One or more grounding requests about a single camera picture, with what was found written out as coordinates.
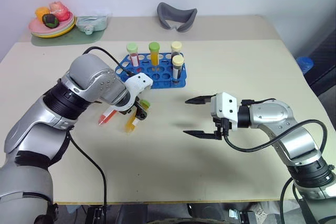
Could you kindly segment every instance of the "blue test tube rack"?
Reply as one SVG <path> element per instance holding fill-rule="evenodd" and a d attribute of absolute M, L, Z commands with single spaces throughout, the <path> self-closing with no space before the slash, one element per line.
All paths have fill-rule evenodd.
<path fill-rule="evenodd" d="M 187 72 L 185 64 L 182 66 L 181 77 L 179 79 L 173 79 L 173 64 L 171 60 L 170 52 L 162 52 L 159 54 L 159 65 L 153 66 L 151 62 L 151 54 L 139 54 L 139 66 L 134 67 L 132 65 L 129 55 L 120 62 L 120 64 L 127 70 L 133 73 L 145 73 L 153 80 L 152 89 L 170 89 L 170 88 L 182 88 L 185 86 L 185 79 L 187 78 Z M 115 73 L 120 79 L 125 82 L 129 77 L 118 66 L 115 68 Z"/>

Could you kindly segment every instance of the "white table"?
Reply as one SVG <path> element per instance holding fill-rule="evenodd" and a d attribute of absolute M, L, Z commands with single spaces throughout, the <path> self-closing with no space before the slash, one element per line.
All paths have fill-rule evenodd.
<path fill-rule="evenodd" d="M 226 35 L 220 35 L 220 40 L 203 39 L 196 32 L 196 39 L 192 40 L 193 30 L 185 34 L 186 39 L 183 34 L 160 30 L 168 38 L 161 35 L 162 41 L 158 41 L 161 51 L 170 51 L 174 34 L 183 41 L 187 84 L 181 89 L 144 92 L 142 97 L 151 102 L 151 108 L 148 118 L 139 123 L 133 133 L 123 132 L 129 115 L 116 114 L 108 124 L 98 126 L 98 118 L 107 108 L 106 104 L 93 104 L 79 117 L 72 135 L 104 170 L 108 181 L 108 203 L 279 199 L 289 173 L 272 147 L 257 153 L 240 153 L 224 141 L 201 140 L 182 132 L 214 130 L 209 105 L 184 103 L 198 95 L 225 91 L 239 101 L 269 97 L 284 101 L 293 109 L 297 121 L 318 119 L 326 124 L 329 135 L 323 157 L 328 163 L 335 162 L 336 132 L 283 42 L 260 17 L 241 17 L 250 24 L 245 27 L 260 23 L 259 26 L 265 28 L 261 29 L 262 35 L 258 27 L 252 28 L 248 37 L 244 37 L 247 33 L 240 25 L 242 22 L 238 22 L 239 18 L 233 19 L 236 23 L 229 23 L 230 29 L 235 30 L 234 36 L 230 37 L 230 30 L 223 30 Z M 196 28 L 199 33 L 200 26 L 207 22 L 203 20 L 199 27 L 196 24 L 192 29 Z M 151 28 L 148 30 L 145 38 L 150 38 Z M 139 39 L 132 39 L 137 40 L 139 52 L 148 51 L 151 38 L 140 41 L 139 35 Z M 126 55 L 127 42 L 129 40 L 114 39 L 94 45 L 105 48 L 121 60 Z M 18 42 L 13 46 L 0 64 L 1 146 L 15 122 L 89 46 L 35 47 L 30 42 Z M 93 52 L 115 67 L 103 53 Z M 322 138 L 319 126 L 307 125 L 307 129 L 319 145 Z M 240 129 L 231 133 L 230 139 L 242 147 L 269 140 L 265 133 L 255 129 Z M 5 154 L 0 152 L 0 164 L 4 160 Z M 99 172 L 71 144 L 62 160 L 49 170 L 57 203 L 102 202 Z M 286 197 L 292 197 L 290 190 Z"/>

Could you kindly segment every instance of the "robotic arm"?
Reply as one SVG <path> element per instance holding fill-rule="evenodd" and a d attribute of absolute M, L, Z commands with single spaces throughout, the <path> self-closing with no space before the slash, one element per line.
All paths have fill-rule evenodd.
<path fill-rule="evenodd" d="M 270 138 L 270 142 L 282 162 L 287 166 L 294 185 L 302 196 L 300 206 L 307 223 L 327 223 L 336 218 L 336 178 L 321 155 L 309 132 L 301 127 L 290 130 L 298 123 L 292 109 L 276 99 L 255 102 L 242 100 L 237 106 L 237 99 L 227 93 L 196 97 L 186 103 L 211 103 L 211 116 L 217 127 L 214 133 L 204 131 L 184 131 L 187 134 L 206 139 L 225 141 L 241 152 L 253 152 L 260 148 L 243 149 L 228 140 L 229 130 L 240 127 L 261 129 Z"/>
<path fill-rule="evenodd" d="M 54 223 L 57 205 L 52 204 L 53 181 L 48 167 L 62 158 L 69 145 L 69 130 L 78 116 L 100 99 L 120 112 L 135 105 L 138 119 L 144 120 L 146 112 L 137 96 L 152 84 L 153 80 L 143 73 L 123 83 L 93 54 L 75 59 L 5 140 L 6 161 L 0 169 L 0 222 Z"/>

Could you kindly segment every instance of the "yellow plate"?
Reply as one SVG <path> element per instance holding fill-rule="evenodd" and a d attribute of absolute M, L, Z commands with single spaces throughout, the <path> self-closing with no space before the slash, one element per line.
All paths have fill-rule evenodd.
<path fill-rule="evenodd" d="M 75 26 L 75 24 L 76 24 L 76 17 L 74 18 L 74 21 L 73 21 L 73 23 L 72 23 L 72 25 L 68 28 L 68 29 L 66 29 L 66 30 L 64 30 L 64 31 L 62 31 L 62 32 L 60 32 L 59 34 L 53 34 L 53 35 L 48 35 L 48 36 L 41 36 L 41 35 L 35 35 L 35 34 L 33 34 L 34 36 L 36 36 L 36 37 L 39 37 L 39 38 L 45 38 L 45 39 L 47 39 L 47 38 L 55 38 L 55 37 L 58 37 L 58 36 L 61 36 L 61 35 L 63 35 L 63 34 L 66 34 L 67 32 L 69 32 L 71 29 L 73 29 L 73 27 Z"/>

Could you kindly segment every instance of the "yellow cap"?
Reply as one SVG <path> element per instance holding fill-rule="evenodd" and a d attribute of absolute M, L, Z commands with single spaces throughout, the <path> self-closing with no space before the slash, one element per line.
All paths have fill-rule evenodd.
<path fill-rule="evenodd" d="M 179 41 L 174 41 L 174 42 L 172 42 L 170 47 L 172 48 L 172 51 L 180 52 L 181 49 L 182 49 L 182 43 L 179 42 Z"/>
<path fill-rule="evenodd" d="M 183 58 L 182 55 L 175 55 L 175 56 L 173 57 L 173 65 L 174 65 L 174 66 L 179 67 L 179 66 L 182 66 L 183 63 L 184 63 L 184 58 Z"/>

